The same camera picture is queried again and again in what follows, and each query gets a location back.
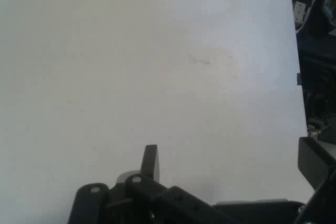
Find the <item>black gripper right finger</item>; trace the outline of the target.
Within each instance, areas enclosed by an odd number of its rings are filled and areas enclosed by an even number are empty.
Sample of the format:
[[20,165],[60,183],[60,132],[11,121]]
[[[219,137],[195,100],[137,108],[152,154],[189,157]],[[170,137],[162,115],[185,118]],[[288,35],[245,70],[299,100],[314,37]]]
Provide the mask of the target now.
[[315,139],[301,137],[298,168],[314,193],[296,223],[335,223],[335,158]]

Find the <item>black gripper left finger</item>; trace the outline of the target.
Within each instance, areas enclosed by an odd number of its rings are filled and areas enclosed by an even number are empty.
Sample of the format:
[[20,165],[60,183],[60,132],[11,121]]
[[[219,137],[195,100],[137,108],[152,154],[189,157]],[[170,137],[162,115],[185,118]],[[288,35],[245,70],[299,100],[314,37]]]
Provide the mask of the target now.
[[232,223],[228,215],[173,186],[159,183],[157,145],[144,149],[139,171],[125,173],[109,188],[102,183],[77,190],[68,223]]

